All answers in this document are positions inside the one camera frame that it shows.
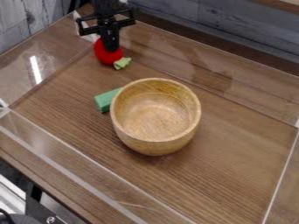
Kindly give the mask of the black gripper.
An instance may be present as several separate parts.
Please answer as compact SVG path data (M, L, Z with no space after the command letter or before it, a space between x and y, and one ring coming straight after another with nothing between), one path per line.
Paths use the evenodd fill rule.
M75 19L79 35L100 35L106 50L119 49L119 31L136 23L135 13L126 0L91 0L94 12Z

